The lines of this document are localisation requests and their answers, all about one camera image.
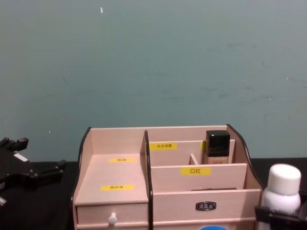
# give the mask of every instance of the teal wall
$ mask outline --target teal wall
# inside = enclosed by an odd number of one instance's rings
[[[88,126],[232,124],[303,157],[305,0],[2,0],[0,137],[76,160]]]

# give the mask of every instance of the drawer knob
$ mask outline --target drawer knob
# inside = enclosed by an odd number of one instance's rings
[[[112,212],[111,216],[109,217],[109,219],[107,219],[108,223],[111,225],[114,225],[117,223],[117,217],[116,217],[116,213]]]

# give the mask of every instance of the black curved edge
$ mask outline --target black curved edge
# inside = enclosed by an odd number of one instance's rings
[[[147,182],[148,182],[148,224],[149,230],[154,230],[154,199],[153,199],[153,184],[152,184],[152,173],[150,167],[150,152],[149,152],[149,139],[148,131],[145,130],[145,142],[146,142],[146,161],[147,161]]]
[[[90,132],[92,127],[88,127],[84,136],[82,137],[81,139],[81,143],[80,143],[80,147],[79,147],[79,155],[78,155],[78,171],[77,171],[77,176],[75,178],[75,183],[73,185],[73,188],[72,188],[72,192],[71,192],[71,203],[70,203],[70,221],[69,221],[69,227],[70,229],[74,229],[74,222],[73,222],[73,213],[72,213],[72,203],[73,203],[73,195],[75,193],[75,190],[76,190],[76,187],[77,187],[77,184],[78,184],[78,180],[79,180],[79,176],[80,176],[80,166],[81,166],[81,159],[82,159],[82,151],[83,151],[83,144],[84,144],[84,141],[88,135],[88,133]]]
[[[260,178],[258,177],[256,171],[255,171],[254,168],[253,168],[252,163],[250,162],[250,155],[249,155],[248,147],[247,147],[247,145],[246,145],[246,142],[245,142],[244,138],[243,138],[243,137],[241,136],[241,134],[239,134],[239,132],[236,131],[236,129],[234,129],[230,124],[226,124],[226,125],[227,125],[231,130],[233,130],[233,131],[238,135],[238,137],[240,138],[240,140],[242,141],[242,143],[243,143],[243,145],[244,145],[244,148],[245,148],[246,155],[247,155],[247,157],[248,157],[248,165],[249,165],[249,167],[250,167],[250,170],[251,170],[253,176],[254,176],[254,177],[256,178],[256,180],[258,181],[258,183],[261,185],[262,189],[265,189],[264,184],[262,183],[262,181],[261,181]]]

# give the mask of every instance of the wooden desk organizer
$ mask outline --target wooden desk organizer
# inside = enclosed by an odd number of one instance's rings
[[[230,133],[228,164],[200,163],[207,130]],[[79,163],[76,230],[256,228],[262,187],[245,141],[230,125],[89,128]],[[216,209],[198,211],[198,202],[215,202]],[[108,223],[112,213],[115,225]]]

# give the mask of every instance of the black table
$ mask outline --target black table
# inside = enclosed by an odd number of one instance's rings
[[[297,167],[302,173],[301,190],[307,191],[307,158],[252,159],[251,162],[265,186],[273,164],[287,163]],[[39,169],[51,164],[54,162],[36,162],[34,166]],[[72,230],[70,200],[77,169],[77,162],[68,162],[61,183],[34,191],[16,187],[1,193],[8,204],[0,208],[0,229]]]

